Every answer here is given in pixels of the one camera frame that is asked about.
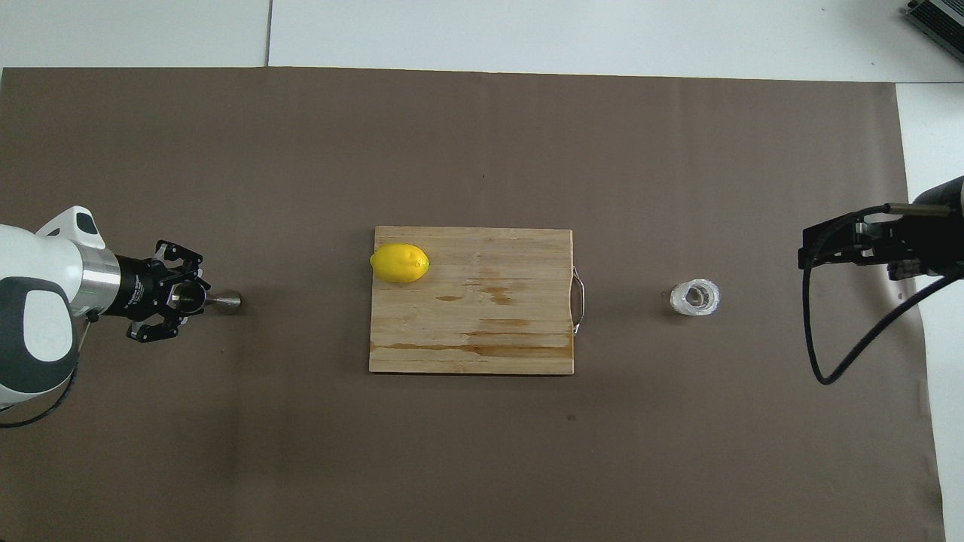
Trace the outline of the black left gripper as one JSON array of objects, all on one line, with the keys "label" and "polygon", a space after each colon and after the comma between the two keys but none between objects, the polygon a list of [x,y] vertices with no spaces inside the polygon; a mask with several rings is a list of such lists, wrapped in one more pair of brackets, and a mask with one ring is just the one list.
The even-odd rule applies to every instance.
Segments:
[{"label": "black left gripper", "polygon": [[138,343],[159,342],[177,337],[179,328],[196,311],[168,306],[177,287],[198,287],[210,291],[203,280],[203,256],[168,240],[156,242],[154,258],[135,260],[117,256],[120,284],[113,301],[113,316],[130,320],[127,336]]}]

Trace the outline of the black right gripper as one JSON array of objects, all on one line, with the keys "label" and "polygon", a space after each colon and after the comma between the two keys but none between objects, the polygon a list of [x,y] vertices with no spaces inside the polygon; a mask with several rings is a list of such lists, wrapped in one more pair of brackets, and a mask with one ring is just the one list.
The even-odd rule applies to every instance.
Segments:
[{"label": "black right gripper", "polygon": [[[887,203],[891,221],[865,223],[859,266],[885,265],[889,280],[919,276],[947,276],[962,264],[963,178],[944,182],[920,193],[910,203]],[[860,257],[855,213],[843,214],[805,227],[798,249],[798,269],[826,264],[854,263]]]}]

